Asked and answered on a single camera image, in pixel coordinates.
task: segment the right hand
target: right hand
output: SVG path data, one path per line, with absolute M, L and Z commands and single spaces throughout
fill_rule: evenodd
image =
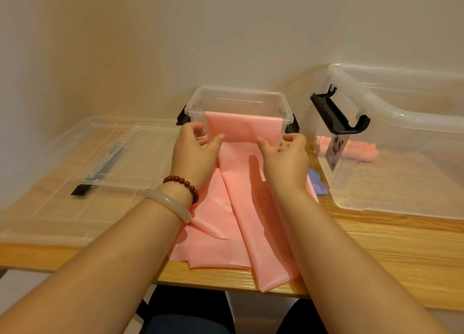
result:
M 306 138 L 302 134 L 286 134 L 287 146 L 275 149 L 263 138 L 258 138 L 258 147 L 264 158 L 264 176 L 273 193 L 292 194 L 306 191 L 309 157 L 306 154 Z

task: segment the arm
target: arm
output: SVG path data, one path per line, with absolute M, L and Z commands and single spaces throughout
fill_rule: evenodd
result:
M 292 142 L 278 152 L 258 140 L 264 174 L 305 284 L 328 331 L 447 333 L 308 195 L 306 139 L 300 134 L 284 139 Z
M 222 137 L 204 146 L 203 126 L 186 124 L 171 175 L 200 188 L 210 177 Z M 157 190 L 186 208 L 189 190 L 168 182 Z M 0 333 L 122 333 L 174 242 L 182 222 L 144 199 L 60 270 L 0 317 Z

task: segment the wooden tabletop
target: wooden tabletop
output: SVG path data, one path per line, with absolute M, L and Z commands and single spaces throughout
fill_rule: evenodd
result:
M 310 149 L 308 154 L 311 167 L 321 172 Z M 347 210 L 337 207 L 330 195 L 319 198 L 339 225 L 424 306 L 464 311 L 464 221 Z M 80 249 L 0 243 L 0 268 L 55 271 Z M 189 270 L 185 262 L 166 262 L 154 281 L 159 284 L 258 291 L 250 271 Z M 270 292 L 309 296 L 301 279 Z

